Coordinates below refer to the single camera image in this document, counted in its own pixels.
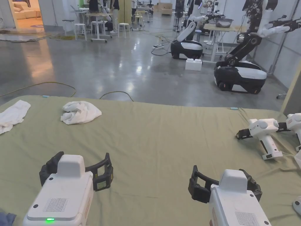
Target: concrete floor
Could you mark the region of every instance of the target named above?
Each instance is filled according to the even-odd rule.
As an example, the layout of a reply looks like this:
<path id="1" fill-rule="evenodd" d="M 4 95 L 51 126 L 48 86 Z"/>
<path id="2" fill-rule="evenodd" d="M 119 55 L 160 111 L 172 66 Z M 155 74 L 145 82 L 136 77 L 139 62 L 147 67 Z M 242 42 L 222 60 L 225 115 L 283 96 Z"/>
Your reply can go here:
<path id="1" fill-rule="evenodd" d="M 172 31 L 173 17 L 155 14 L 151 20 L 146 23 L 147 31 L 132 32 L 127 39 L 114 36 L 108 43 L 50 38 L 27 43 L 0 41 L 0 95 L 36 83 L 57 81 L 75 87 L 75 97 L 98 99 L 106 92 L 120 90 L 138 102 L 280 110 L 283 100 L 276 96 L 286 92 L 286 88 L 273 76 L 267 78 L 258 95 L 222 92 L 213 81 L 213 64 L 204 63 L 201 72 L 186 71 L 185 61 L 174 60 L 170 54 L 152 55 L 158 38 L 151 32 L 170 40 L 177 33 Z M 0 97 L 0 104 L 21 95 L 72 94 L 70 87 L 43 84 Z M 123 93 L 108 94 L 104 99 L 130 100 Z"/>

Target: sofa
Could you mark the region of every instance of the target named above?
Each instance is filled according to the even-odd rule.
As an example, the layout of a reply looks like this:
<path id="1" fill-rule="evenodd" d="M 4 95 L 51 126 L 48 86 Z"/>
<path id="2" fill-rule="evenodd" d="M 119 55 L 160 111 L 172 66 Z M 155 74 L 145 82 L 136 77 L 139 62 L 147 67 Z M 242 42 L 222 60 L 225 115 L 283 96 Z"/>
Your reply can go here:
<path id="1" fill-rule="evenodd" d="M 41 17 L 40 9 L 30 8 L 26 2 L 13 2 L 13 4 L 17 20 Z"/>
<path id="2" fill-rule="evenodd" d="M 172 3 L 161 3 L 158 4 L 159 12 L 166 15 L 172 15 Z"/>

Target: white table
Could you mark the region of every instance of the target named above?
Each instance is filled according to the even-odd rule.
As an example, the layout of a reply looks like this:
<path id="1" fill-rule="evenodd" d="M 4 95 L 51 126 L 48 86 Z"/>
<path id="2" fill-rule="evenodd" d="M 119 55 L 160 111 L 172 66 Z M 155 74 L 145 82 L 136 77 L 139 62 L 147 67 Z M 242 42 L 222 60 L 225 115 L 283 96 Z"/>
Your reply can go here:
<path id="1" fill-rule="evenodd" d="M 89 14 L 87 14 L 88 17 L 95 17 L 95 18 L 96 18 L 96 21 L 98 20 L 99 17 L 100 17 L 101 19 L 103 19 L 104 17 L 110 16 L 110 15 L 113 15 L 113 14 L 112 14 L 112 13 L 89 13 Z M 91 39 L 91 42 L 92 42 L 93 40 L 97 40 L 97 41 L 105 41 L 105 42 L 107 42 L 107 39 L 101 39 L 101 38 L 100 38 L 100 36 L 112 38 L 111 35 L 106 35 L 105 32 L 106 32 L 105 29 L 102 29 L 102 33 L 103 33 L 103 34 L 102 34 L 102 35 L 99 34 L 99 26 L 97 25 L 97 26 L 96 26 L 96 34 L 97 34 L 97 38 L 96 38 L 96 39 Z"/>
<path id="2" fill-rule="evenodd" d="M 80 21 L 80 15 L 82 15 L 82 22 L 83 24 L 87 25 L 87 19 L 86 19 L 86 14 L 88 13 L 89 11 L 88 10 L 83 10 L 83 11 L 71 11 L 71 13 L 75 13 L 79 22 Z"/>
<path id="3" fill-rule="evenodd" d="M 151 8 L 150 7 L 137 7 L 137 10 L 144 10 L 147 12 L 147 22 L 149 23 L 150 22 L 150 10 Z"/>
<path id="4" fill-rule="evenodd" d="M 215 33 L 213 35 L 214 45 L 213 45 L 211 60 L 203 61 L 205 63 L 214 63 L 214 64 L 216 63 L 214 61 L 214 59 L 215 59 L 215 55 L 217 52 L 217 45 L 218 45 L 218 42 L 216 42 L 216 37 L 219 36 L 220 32 L 231 32 L 231 31 L 238 32 L 239 30 L 241 30 L 241 32 L 246 32 L 246 30 L 247 30 L 246 26 L 241 27 L 238 25 L 238 26 L 231 26 L 229 28 L 224 28 L 224 27 L 217 27 L 217 26 L 215 26 L 215 24 L 205 24 L 204 29 L 215 31 Z"/>

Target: white stool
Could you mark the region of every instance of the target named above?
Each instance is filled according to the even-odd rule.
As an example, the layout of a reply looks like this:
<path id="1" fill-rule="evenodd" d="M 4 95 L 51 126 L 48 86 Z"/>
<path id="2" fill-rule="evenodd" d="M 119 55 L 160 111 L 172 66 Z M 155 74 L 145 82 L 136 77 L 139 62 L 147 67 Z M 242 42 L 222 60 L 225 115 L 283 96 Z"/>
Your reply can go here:
<path id="1" fill-rule="evenodd" d="M 87 32 L 86 32 L 86 25 L 85 24 L 75 24 L 74 25 L 74 34 L 75 40 L 77 40 L 77 35 L 85 35 L 85 39 L 87 40 Z"/>
<path id="2" fill-rule="evenodd" d="M 129 36 L 131 37 L 131 28 L 130 28 L 130 25 L 126 24 L 126 23 L 120 23 L 120 24 L 118 24 L 118 38 L 119 38 L 119 28 L 120 28 L 120 26 L 123 26 L 123 36 L 124 36 L 124 38 L 126 39 L 126 26 L 129 27 Z"/>
<path id="3" fill-rule="evenodd" d="M 67 36 L 67 23 L 72 23 L 72 27 L 74 26 L 73 21 L 74 20 L 62 20 L 64 21 L 64 31 L 65 31 L 65 36 Z"/>
<path id="4" fill-rule="evenodd" d="M 101 24 L 101 30 L 102 30 L 102 34 L 103 35 L 106 35 L 106 27 L 105 27 L 105 24 L 106 24 L 106 22 L 105 21 L 92 21 L 91 22 L 91 35 L 93 35 L 92 34 L 92 31 L 93 31 L 93 26 L 95 25 L 95 26 L 98 26 L 98 25 L 100 25 Z"/>

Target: white towel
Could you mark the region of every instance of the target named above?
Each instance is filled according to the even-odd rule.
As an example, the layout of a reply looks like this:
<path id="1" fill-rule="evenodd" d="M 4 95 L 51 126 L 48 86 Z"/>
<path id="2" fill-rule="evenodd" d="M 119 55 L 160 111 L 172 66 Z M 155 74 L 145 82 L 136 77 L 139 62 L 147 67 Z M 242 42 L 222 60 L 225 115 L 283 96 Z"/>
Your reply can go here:
<path id="1" fill-rule="evenodd" d="M 0 134 L 10 131 L 13 125 L 23 122 L 29 108 L 29 103 L 19 100 L 0 113 Z"/>
<path id="2" fill-rule="evenodd" d="M 66 111 L 61 116 L 61 121 L 67 125 L 90 122 L 101 115 L 101 111 L 93 104 L 86 101 L 68 102 L 63 106 Z"/>

